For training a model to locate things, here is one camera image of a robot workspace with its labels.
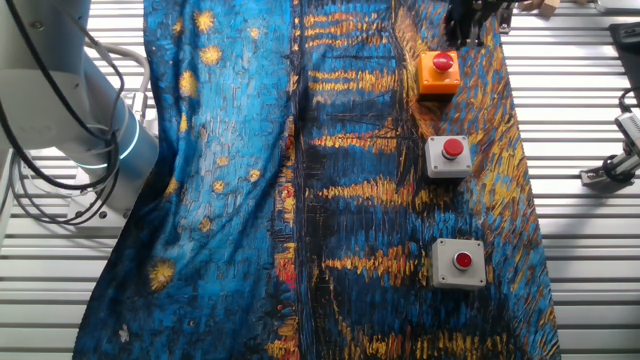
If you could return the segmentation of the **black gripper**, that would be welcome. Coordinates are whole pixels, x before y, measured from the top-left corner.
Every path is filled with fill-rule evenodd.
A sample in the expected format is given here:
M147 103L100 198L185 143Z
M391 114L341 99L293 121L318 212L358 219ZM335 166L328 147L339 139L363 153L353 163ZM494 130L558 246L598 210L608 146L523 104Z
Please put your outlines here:
M445 22L445 36L451 48L483 46L482 29L489 17L500 9L496 0L449 0Z

